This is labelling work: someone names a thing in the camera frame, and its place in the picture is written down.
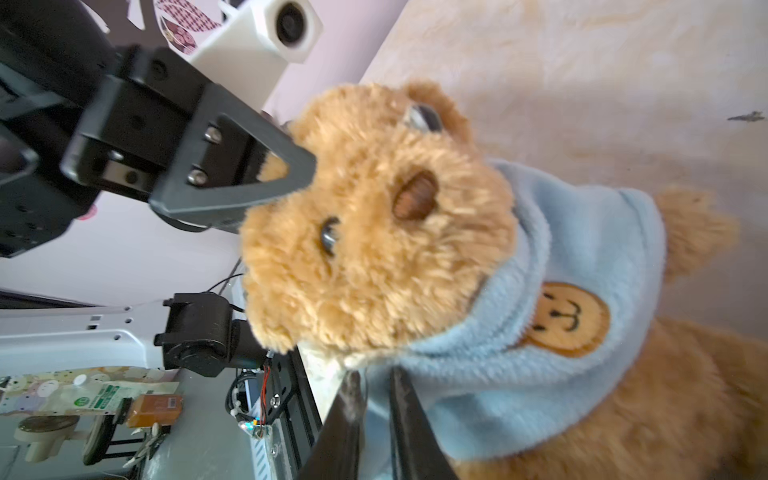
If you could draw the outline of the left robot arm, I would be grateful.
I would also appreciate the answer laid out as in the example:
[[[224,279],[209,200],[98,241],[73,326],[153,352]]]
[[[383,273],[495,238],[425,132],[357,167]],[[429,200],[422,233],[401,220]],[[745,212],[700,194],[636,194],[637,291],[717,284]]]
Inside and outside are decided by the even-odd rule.
[[[224,6],[214,65],[116,47],[78,1],[1,5],[1,255],[62,236],[108,191],[186,232],[236,230],[307,187],[316,161],[260,113],[318,22],[280,2]],[[214,377],[267,357],[230,301],[177,293],[122,308],[6,309],[1,372],[184,368]]]

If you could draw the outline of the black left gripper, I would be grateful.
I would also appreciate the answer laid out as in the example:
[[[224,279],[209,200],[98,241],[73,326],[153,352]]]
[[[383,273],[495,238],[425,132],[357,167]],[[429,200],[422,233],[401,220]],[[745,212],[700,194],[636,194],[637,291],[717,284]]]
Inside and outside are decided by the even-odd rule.
[[[62,162],[75,181],[159,215],[234,232],[308,187],[313,154],[167,47],[120,49]]]

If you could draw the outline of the light blue bear hoodie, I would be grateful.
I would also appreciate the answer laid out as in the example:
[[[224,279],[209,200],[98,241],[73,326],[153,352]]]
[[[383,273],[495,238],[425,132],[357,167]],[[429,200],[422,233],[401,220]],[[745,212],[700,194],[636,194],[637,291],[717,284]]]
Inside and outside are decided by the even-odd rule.
[[[366,370],[368,408],[359,475],[392,475],[389,384],[404,369],[442,451],[486,460],[530,449],[590,413],[634,362],[658,304],[666,257],[660,210],[646,193],[574,186],[494,160],[518,219],[513,256],[485,282],[457,326],[412,342]],[[607,326],[596,348],[568,357],[527,343],[544,288],[594,297]]]

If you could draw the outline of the brown teddy bear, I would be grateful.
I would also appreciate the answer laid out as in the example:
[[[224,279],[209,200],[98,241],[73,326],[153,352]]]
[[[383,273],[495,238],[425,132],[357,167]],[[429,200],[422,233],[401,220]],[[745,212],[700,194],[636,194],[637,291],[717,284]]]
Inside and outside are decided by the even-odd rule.
[[[453,101],[432,82],[342,86],[289,134],[316,157],[311,185],[252,208],[240,230],[259,342],[366,376],[459,325],[513,256],[519,222],[511,186]],[[666,232],[661,293],[726,250],[738,224],[703,192],[649,196]],[[607,331],[597,300],[561,284],[544,293],[524,341],[593,351]],[[505,457],[442,453],[462,479],[763,479],[767,345],[656,307],[632,365],[579,422]]]

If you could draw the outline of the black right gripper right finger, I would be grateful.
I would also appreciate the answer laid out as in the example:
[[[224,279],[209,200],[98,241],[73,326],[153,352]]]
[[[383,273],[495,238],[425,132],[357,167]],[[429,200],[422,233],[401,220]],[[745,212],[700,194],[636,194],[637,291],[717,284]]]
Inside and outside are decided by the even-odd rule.
[[[408,373],[395,367],[389,387],[391,463],[396,480],[458,480],[442,453]]]

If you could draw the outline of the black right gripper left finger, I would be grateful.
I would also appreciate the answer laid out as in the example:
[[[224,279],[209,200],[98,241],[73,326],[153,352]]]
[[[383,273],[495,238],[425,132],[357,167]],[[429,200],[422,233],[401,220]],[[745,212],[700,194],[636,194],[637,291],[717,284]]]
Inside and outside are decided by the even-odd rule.
[[[361,375],[347,372],[298,480],[357,480],[366,413]]]

